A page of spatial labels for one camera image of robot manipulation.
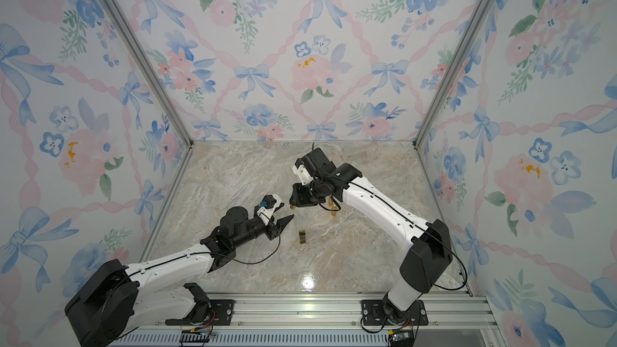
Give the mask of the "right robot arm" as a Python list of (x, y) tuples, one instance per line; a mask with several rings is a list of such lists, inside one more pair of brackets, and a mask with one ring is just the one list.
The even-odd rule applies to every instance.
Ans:
[(327, 163), (315, 169), (298, 160), (292, 172), (300, 181), (292, 187), (291, 206), (314, 207), (333, 198), (366, 215), (406, 252), (400, 278), (383, 297), (382, 305), (391, 323), (407, 321), (411, 306), (430, 292), (453, 262), (447, 225), (438, 219), (431, 223), (405, 210), (347, 163), (338, 168)]

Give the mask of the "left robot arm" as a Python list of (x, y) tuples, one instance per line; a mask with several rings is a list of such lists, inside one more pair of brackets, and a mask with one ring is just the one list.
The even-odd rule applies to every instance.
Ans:
[(207, 238), (181, 252), (144, 263), (103, 263), (77, 291), (64, 312), (82, 346), (107, 346), (135, 329), (164, 321), (167, 325), (208, 323), (213, 308), (205, 291), (180, 280), (216, 271), (235, 260), (238, 247), (265, 235), (280, 237), (292, 215), (274, 218), (274, 209), (257, 206), (250, 216), (232, 207)]

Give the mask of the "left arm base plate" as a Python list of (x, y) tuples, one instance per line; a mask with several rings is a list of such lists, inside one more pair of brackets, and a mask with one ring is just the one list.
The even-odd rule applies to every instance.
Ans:
[(229, 326), (234, 300), (206, 300), (193, 304), (189, 313), (180, 318), (165, 320), (168, 326)]

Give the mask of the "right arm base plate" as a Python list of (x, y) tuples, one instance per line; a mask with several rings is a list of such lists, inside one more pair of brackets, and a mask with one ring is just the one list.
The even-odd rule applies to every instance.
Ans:
[(415, 300), (403, 311), (385, 300), (362, 300), (361, 314), (364, 326), (428, 325), (427, 311), (422, 300)]

